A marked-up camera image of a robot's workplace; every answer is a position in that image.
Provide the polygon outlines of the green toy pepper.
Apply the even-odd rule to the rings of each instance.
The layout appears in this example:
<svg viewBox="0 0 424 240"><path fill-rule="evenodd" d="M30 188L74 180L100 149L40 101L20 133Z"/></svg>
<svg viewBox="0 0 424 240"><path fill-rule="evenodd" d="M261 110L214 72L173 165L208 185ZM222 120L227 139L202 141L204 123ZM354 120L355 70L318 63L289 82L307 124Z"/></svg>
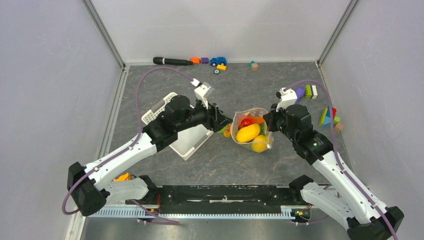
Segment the green toy pepper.
<svg viewBox="0 0 424 240"><path fill-rule="evenodd" d="M227 126L224 126L221 130L219 130L217 133L223 133L227 129Z"/></svg>

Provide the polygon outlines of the red orange toy chili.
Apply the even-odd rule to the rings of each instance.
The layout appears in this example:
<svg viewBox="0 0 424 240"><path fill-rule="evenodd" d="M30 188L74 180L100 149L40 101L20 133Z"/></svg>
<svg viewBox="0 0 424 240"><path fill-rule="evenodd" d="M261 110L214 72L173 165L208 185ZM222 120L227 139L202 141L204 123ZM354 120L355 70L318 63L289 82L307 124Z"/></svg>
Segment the red orange toy chili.
<svg viewBox="0 0 424 240"><path fill-rule="evenodd" d="M240 129L247 127L249 125L252 125L254 123L255 123L255 121L252 118L246 117L240 122L238 129L240 130Z"/></svg>

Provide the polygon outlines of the yellow toy mango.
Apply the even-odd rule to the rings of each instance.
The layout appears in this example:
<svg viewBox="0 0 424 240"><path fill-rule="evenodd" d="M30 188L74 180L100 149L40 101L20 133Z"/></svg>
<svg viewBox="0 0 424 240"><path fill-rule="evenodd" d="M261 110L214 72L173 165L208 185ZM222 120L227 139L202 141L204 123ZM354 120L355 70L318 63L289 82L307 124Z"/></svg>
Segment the yellow toy mango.
<svg viewBox="0 0 424 240"><path fill-rule="evenodd" d="M261 132L261 126L257 123L250 124L242 127L236 134L236 141L238 143L247 143L256 138Z"/></svg>

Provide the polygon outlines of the clear zip top bag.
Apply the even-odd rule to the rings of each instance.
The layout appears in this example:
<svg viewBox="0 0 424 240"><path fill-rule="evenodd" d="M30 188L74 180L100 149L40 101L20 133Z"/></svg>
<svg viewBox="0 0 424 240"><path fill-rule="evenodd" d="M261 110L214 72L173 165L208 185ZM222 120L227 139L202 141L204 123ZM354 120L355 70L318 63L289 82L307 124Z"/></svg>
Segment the clear zip top bag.
<svg viewBox="0 0 424 240"><path fill-rule="evenodd" d="M249 116L261 116L263 117L265 114L267 114L268 111L264 108L252 108L245 111L239 111L234 114L232 125L231 125L231 137L235 143L237 143L240 146L243 146L251 151L252 150L252 142L253 140L246 142L246 143L239 143L236 141L236 134L239 131L239 124L241 121L245 118L248 118ZM268 138L268 150L270 150L273 147L273 134L272 132L268 131L268 126L266 124L266 134L265 136Z"/></svg>

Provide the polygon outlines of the green toy grapes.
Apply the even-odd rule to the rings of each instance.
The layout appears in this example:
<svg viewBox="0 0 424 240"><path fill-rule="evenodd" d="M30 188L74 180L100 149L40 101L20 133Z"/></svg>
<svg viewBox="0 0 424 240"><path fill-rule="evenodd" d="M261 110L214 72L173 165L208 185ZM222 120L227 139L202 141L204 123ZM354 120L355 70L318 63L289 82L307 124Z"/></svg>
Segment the green toy grapes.
<svg viewBox="0 0 424 240"><path fill-rule="evenodd" d="M260 135L265 135L266 134L266 130L267 130L267 125L265 123L260 125Z"/></svg>

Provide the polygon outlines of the orange toy pumpkin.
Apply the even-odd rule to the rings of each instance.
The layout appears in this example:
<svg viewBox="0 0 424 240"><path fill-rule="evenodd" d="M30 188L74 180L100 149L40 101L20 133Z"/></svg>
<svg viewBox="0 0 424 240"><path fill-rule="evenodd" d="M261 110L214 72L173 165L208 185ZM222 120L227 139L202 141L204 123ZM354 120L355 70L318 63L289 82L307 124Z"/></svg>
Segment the orange toy pumpkin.
<svg viewBox="0 0 424 240"><path fill-rule="evenodd" d="M248 119L253 123L253 124L258 124L258 125L262 125L265 123L265 120L262 116L248 116Z"/></svg>

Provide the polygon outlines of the yellow toy lemon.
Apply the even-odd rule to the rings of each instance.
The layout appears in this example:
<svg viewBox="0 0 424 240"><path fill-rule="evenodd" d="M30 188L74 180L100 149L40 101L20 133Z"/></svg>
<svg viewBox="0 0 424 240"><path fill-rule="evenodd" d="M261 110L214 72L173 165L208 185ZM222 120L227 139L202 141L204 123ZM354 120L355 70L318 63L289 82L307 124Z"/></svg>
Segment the yellow toy lemon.
<svg viewBox="0 0 424 240"><path fill-rule="evenodd" d="M269 149L269 139L265 135L258 135L252 141L251 148L256 153L261 153Z"/></svg>

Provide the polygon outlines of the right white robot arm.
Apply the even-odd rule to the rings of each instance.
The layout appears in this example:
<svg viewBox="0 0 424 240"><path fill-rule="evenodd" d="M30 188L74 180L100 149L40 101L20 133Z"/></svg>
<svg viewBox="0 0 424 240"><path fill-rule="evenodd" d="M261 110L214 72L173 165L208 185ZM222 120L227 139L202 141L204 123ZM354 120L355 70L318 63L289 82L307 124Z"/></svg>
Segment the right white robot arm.
<svg viewBox="0 0 424 240"><path fill-rule="evenodd" d="M333 143L314 130L311 115L303 105L271 106L264 120L271 132L285 135L296 154L319 171L340 194L327 192L302 175L289 184L289 199L318 207L337 221L351 240L388 240L396 235L405 215L379 200L349 169Z"/></svg>

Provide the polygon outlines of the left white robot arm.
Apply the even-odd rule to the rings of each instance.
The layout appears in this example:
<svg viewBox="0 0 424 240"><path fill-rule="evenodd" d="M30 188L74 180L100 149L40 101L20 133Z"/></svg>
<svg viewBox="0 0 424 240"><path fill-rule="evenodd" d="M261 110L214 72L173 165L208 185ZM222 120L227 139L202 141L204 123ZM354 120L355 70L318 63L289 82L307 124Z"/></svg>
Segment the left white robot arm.
<svg viewBox="0 0 424 240"><path fill-rule="evenodd" d="M178 139L178 133L202 125L215 133L224 129L232 119L213 103L204 105L197 100L191 107L184 95L175 95L164 105L164 110L151 120L128 143L112 153L86 165L73 163L68 168L67 194L62 212L72 215L80 212L87 217L102 209L108 202L142 200L153 203L157 190L137 177L113 183L113 179L135 163L168 147Z"/></svg>

